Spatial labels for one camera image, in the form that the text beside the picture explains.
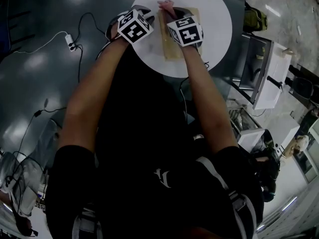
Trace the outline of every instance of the white logo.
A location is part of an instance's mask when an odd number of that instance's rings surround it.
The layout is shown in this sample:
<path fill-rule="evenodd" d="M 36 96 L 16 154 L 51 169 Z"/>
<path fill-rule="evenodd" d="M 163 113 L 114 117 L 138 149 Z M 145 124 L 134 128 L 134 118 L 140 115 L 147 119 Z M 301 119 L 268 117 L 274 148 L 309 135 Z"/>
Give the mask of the white logo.
<path fill-rule="evenodd" d="M 189 24 L 190 18 L 187 18 L 186 20 L 181 20 L 178 22 L 179 26 L 185 26 Z"/>
<path fill-rule="evenodd" d="M 185 39 L 191 39 L 191 40 L 194 40 L 195 39 L 195 36 L 196 34 L 189 34 L 189 31 L 184 31 L 183 34 L 185 35 L 184 38 Z"/>
<path fill-rule="evenodd" d="M 167 184 L 167 178 L 166 178 L 166 175 L 167 175 L 168 172 L 169 172 L 169 171 L 163 173 L 163 181 L 160 180 L 160 169 L 157 169 L 157 170 L 156 170 L 156 173 L 154 173 L 154 174 L 157 174 L 157 175 L 158 175 L 159 181 L 160 181 L 165 187 L 170 188 L 170 186 Z"/>
<path fill-rule="evenodd" d="M 133 29 L 135 29 L 136 28 L 136 25 L 133 25 L 133 26 L 131 26 L 131 31 L 130 32 L 128 32 L 128 35 L 130 36 L 130 37 L 133 37 L 133 35 L 134 35 L 134 31 L 133 31 Z M 143 34 L 143 32 L 142 31 L 140 31 L 140 32 L 138 32 L 136 35 L 137 36 L 140 36 L 141 34 Z"/>

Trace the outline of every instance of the white round table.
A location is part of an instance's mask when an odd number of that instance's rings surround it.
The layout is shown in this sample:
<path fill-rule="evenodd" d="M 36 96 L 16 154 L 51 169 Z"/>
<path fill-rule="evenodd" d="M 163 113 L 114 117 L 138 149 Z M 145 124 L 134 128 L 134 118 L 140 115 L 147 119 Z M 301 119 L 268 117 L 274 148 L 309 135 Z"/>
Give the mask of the white round table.
<path fill-rule="evenodd" d="M 166 61 L 164 57 L 160 22 L 157 16 L 158 0 L 135 0 L 133 5 L 143 5 L 155 16 L 154 32 L 133 45 L 141 60 L 153 70 L 167 76 L 185 78 L 188 76 L 183 59 Z M 199 10 L 203 27 L 202 59 L 208 62 L 209 70 L 225 56 L 232 37 L 232 21 L 223 0 L 172 0 L 176 7 L 194 7 Z"/>

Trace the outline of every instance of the shoulder strap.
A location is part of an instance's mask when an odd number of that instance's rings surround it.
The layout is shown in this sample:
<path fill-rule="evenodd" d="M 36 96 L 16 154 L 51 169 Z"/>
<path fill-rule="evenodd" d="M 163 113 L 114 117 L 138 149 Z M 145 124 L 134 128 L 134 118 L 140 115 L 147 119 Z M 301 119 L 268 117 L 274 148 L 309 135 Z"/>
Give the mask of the shoulder strap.
<path fill-rule="evenodd" d="M 208 158 L 200 157 L 196 161 L 199 163 L 202 163 L 206 167 L 208 172 L 221 183 L 222 187 L 226 191 L 228 191 L 228 192 L 230 191 L 228 185 L 226 184 L 224 179 L 220 176 L 220 174 L 216 171 L 214 165 L 212 164 L 212 162 Z M 251 214 L 252 220 L 253 220 L 254 231 L 256 231 L 256 227 L 257 227 L 256 223 L 257 222 L 256 222 L 255 208 L 254 208 L 252 202 L 250 201 L 250 199 L 246 195 L 238 194 L 236 191 L 231 191 L 228 195 L 229 195 L 229 199 L 233 205 L 234 215 L 235 215 L 235 219 L 236 219 L 236 222 L 237 222 L 240 234 L 241 234 L 241 238 L 247 239 L 245 227 L 243 225 L 243 222 L 242 222 L 238 212 L 245 206 L 248 208 L 248 210 Z"/>

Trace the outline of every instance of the backpack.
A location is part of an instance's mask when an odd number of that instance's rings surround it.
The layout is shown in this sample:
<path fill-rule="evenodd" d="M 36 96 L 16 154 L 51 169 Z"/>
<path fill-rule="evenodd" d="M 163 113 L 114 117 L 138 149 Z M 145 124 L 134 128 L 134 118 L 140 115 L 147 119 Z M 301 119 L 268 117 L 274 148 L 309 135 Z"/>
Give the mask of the backpack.
<path fill-rule="evenodd" d="M 260 10 L 252 8 L 245 1 L 244 31 L 252 33 L 254 31 L 263 31 L 268 27 L 267 16 Z"/>

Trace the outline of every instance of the wooden block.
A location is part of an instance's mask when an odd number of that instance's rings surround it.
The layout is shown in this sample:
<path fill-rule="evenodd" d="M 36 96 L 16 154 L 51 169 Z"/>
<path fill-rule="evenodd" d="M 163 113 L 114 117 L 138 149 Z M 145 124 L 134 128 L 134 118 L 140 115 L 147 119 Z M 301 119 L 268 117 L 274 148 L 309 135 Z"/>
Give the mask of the wooden block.
<path fill-rule="evenodd" d="M 200 23 L 198 9 L 189 8 L 189 7 L 186 7 L 186 9 L 190 10 L 191 13 L 193 13 L 197 17 L 198 23 Z M 164 51 L 165 59 L 166 60 L 183 59 L 184 56 L 182 51 L 180 50 L 179 45 L 176 42 L 174 42 L 169 35 L 169 30 L 166 26 L 164 11 L 162 9 L 158 11 L 158 16 L 159 16 L 160 31 L 161 31 L 161 38 L 163 43 L 163 51 Z M 201 47 L 198 49 L 198 52 L 201 55 Z"/>

